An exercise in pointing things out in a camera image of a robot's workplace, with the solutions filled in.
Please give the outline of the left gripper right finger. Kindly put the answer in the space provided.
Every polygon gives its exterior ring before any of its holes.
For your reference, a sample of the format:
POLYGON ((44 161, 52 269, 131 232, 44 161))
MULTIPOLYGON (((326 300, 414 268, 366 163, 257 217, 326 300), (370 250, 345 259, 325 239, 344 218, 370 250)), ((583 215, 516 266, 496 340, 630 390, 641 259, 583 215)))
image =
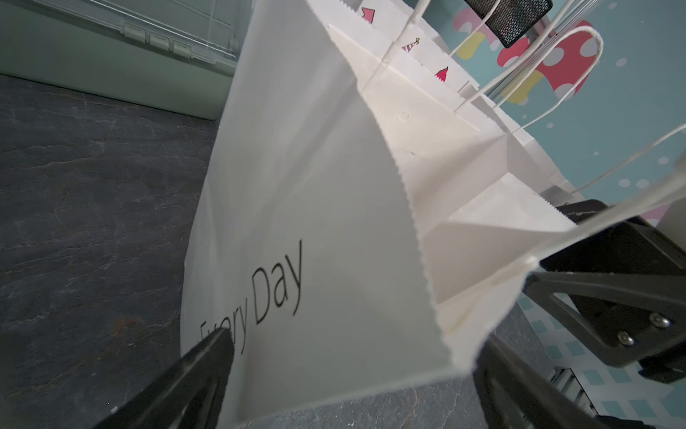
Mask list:
POLYGON ((491 334, 473 382, 489 428, 602 428, 491 334))

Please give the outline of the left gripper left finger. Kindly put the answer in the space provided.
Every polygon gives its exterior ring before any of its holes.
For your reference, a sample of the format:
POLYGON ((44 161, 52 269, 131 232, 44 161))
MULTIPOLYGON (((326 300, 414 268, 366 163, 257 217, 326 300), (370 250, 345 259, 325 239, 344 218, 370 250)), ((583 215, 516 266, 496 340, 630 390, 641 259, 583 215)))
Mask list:
POLYGON ((229 328, 218 328, 97 428, 215 428, 232 363, 229 328))

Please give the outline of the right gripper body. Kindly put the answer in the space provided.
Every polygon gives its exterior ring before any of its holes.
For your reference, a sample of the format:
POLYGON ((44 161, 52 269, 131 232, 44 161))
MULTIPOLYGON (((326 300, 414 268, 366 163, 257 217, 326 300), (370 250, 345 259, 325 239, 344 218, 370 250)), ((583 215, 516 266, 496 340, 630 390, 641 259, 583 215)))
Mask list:
POLYGON ((602 363, 685 377, 685 251, 634 216, 541 261, 525 295, 602 363))

